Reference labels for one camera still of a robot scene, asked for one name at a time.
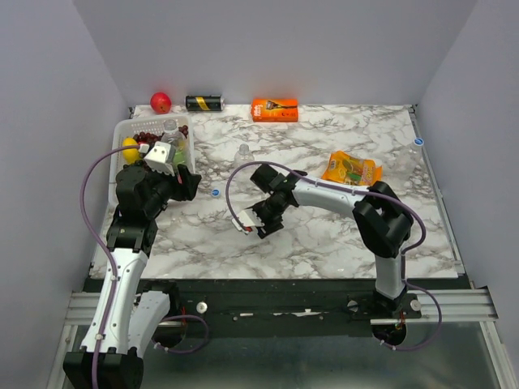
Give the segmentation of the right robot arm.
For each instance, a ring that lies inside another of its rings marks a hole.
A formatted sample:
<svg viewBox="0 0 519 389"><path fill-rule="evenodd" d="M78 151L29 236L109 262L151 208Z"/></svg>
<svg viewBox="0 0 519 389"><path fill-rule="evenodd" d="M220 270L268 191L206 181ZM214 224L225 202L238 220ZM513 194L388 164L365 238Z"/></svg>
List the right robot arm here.
<svg viewBox="0 0 519 389"><path fill-rule="evenodd" d="M414 222L388 184L319 182L303 171L283 175L267 164L260 165L251 181L268 197L240 212L246 232L256 229L265 238L282 229L289 207L316 207L354 220L364 246L375 256L375 312L389 318L401 310L406 292L401 249Z"/></svg>

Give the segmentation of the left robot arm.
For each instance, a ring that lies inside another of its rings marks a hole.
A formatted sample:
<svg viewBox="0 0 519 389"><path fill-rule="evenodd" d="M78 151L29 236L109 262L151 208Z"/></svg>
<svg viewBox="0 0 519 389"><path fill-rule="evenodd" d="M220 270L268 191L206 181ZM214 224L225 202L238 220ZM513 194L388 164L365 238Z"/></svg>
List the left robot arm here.
<svg viewBox="0 0 519 389"><path fill-rule="evenodd" d="M78 352L68 352L63 369L74 388L138 388L144 352L161 320L174 318L180 301L170 290L137 293L157 235L156 218L170 200L195 198L201 176L179 165L175 176L142 164L116 176L118 205L101 248L108 256L92 323Z"/></svg>

